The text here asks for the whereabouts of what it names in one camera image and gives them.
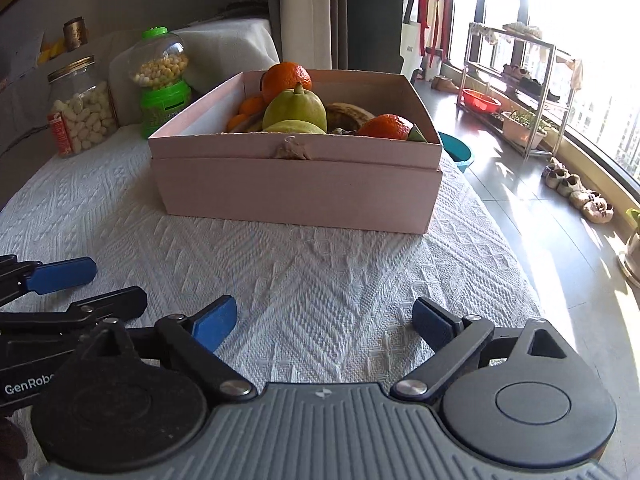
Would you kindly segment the right gloved hand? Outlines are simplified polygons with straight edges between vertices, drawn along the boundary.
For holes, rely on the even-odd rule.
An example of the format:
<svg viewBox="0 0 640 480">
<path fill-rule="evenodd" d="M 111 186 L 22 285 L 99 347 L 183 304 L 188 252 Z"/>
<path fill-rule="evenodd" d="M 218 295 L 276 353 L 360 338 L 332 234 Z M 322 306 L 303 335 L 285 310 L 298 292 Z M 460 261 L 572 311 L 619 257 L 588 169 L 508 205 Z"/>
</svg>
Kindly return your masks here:
<svg viewBox="0 0 640 480">
<path fill-rule="evenodd" d="M 28 446 L 23 431 L 12 420 L 0 420 L 0 479 L 23 480 L 21 461 L 27 457 Z"/>
</svg>

